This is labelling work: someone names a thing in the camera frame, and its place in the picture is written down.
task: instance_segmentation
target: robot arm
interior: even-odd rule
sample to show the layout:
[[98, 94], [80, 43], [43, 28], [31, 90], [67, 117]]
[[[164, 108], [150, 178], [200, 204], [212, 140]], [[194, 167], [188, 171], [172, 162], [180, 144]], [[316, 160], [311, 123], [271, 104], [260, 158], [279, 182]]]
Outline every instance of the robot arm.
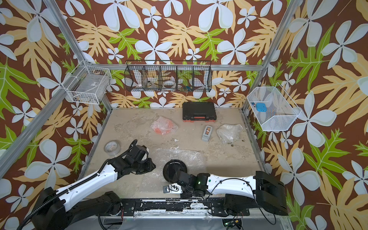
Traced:
[[92, 215], [119, 214], [120, 198], [113, 192], [107, 192], [96, 199], [81, 200], [131, 172], [144, 174], [156, 168], [151, 158], [147, 158], [147, 148], [136, 143], [137, 140], [134, 140], [127, 151], [118, 157], [106, 160], [98, 171], [83, 179], [56, 191], [50, 187], [43, 190], [35, 208], [17, 230], [21, 230], [29, 220], [32, 220], [37, 230], [63, 230], [70, 224]]
[[221, 177], [208, 173], [194, 176], [188, 174], [186, 170], [182, 161], [169, 161], [163, 173], [164, 178], [171, 184], [164, 186], [163, 192], [180, 194], [181, 198], [204, 197], [211, 194], [243, 196], [254, 199], [255, 203], [267, 212], [288, 215], [284, 184], [263, 171], [256, 171], [255, 176]]

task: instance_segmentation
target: bubble wrap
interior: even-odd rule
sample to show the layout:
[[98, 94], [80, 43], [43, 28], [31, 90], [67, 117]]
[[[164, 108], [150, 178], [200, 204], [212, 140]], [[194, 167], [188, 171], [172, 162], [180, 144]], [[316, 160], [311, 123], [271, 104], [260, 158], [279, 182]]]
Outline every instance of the bubble wrap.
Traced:
[[243, 127], [240, 124], [230, 125], [223, 124], [217, 130], [216, 133], [224, 144], [232, 143], [239, 139], [239, 134]]
[[165, 135], [171, 132], [175, 132], [178, 129], [178, 126], [172, 120], [160, 116], [152, 123], [151, 128], [156, 133]]
[[182, 149], [150, 149], [149, 157], [152, 158], [156, 168], [149, 173], [144, 174], [144, 178], [139, 192], [162, 192], [162, 187], [169, 183], [162, 174], [164, 165], [171, 159], [181, 160], [185, 163], [189, 174], [197, 175], [205, 173], [205, 158], [197, 151]]

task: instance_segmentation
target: bubble wrap bag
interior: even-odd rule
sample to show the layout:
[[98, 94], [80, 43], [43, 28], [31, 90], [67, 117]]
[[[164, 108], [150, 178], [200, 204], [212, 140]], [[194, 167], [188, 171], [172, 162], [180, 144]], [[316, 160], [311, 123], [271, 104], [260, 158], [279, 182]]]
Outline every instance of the bubble wrap bag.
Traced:
[[178, 126], [172, 120], [160, 116], [152, 123], [151, 128], [156, 133], [165, 135], [171, 132], [175, 132], [178, 129]]
[[223, 124], [216, 130], [216, 133], [224, 144], [228, 144], [238, 140], [242, 130], [243, 127], [240, 124]]

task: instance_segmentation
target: blue object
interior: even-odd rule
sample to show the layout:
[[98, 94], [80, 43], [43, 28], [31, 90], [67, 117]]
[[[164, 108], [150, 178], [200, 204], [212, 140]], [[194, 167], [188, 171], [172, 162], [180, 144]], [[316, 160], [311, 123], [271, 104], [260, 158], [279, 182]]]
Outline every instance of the blue object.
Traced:
[[258, 112], [266, 112], [267, 111], [267, 107], [264, 103], [257, 103], [255, 105], [256, 109]]

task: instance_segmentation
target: brown wallpaper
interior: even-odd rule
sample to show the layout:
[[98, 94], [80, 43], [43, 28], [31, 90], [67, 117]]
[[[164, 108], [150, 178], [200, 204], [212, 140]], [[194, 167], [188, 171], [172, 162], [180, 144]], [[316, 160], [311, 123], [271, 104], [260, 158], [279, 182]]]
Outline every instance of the brown wallpaper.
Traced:
[[303, 114], [288, 131], [264, 132], [250, 113], [295, 229], [368, 229], [367, 6], [304, 1], [262, 82], [288, 88]]
[[[98, 63], [108, 63], [108, 59], [112, 63], [118, 63], [119, 59], [124, 63], [126, 60], [163, 60], [164, 57], [185, 60], [189, 56], [188, 60], [193, 59], [194, 54], [197, 55], [194, 58], [211, 60], [213, 64], [231, 64], [232, 60], [234, 64], [257, 64], [267, 53], [287, 7], [284, 0], [86, 0], [82, 4], [76, 1], [57, 3], [68, 17], [67, 22], [76, 39], [88, 42], [80, 44], [88, 54], [88, 60]], [[148, 32], [152, 29], [158, 37], [151, 36], [150, 44]], [[235, 49], [234, 39], [236, 48], [240, 48], [235, 52], [238, 57], [234, 55], [221, 61]], [[162, 54], [156, 52], [155, 56], [146, 59], [152, 49], [137, 45], [138, 41], [151, 46], [153, 43], [157, 47], [161, 45], [156, 51]], [[229, 43], [223, 43], [219, 49], [218, 44], [222, 41]]]
[[[189, 60], [195, 64], [262, 64], [288, 4], [279, 0], [57, 3], [86, 59], [105, 64], [126, 60], [152, 64], [154, 61], [148, 60], [154, 59], [180, 64], [192, 63]], [[186, 101], [241, 107], [255, 75], [215, 71], [211, 92], [193, 94], [129, 92], [125, 90], [124, 71], [112, 71], [114, 80], [107, 96], [114, 107], [180, 107]]]
[[[0, 23], [2, 155], [52, 95], [64, 90], [60, 84], [77, 61], [40, 0], [0, 1]], [[56, 189], [78, 178], [105, 113], [103, 105], [63, 100], [0, 180], [0, 229], [16, 229], [45, 186]], [[30, 223], [23, 229], [33, 228]]]

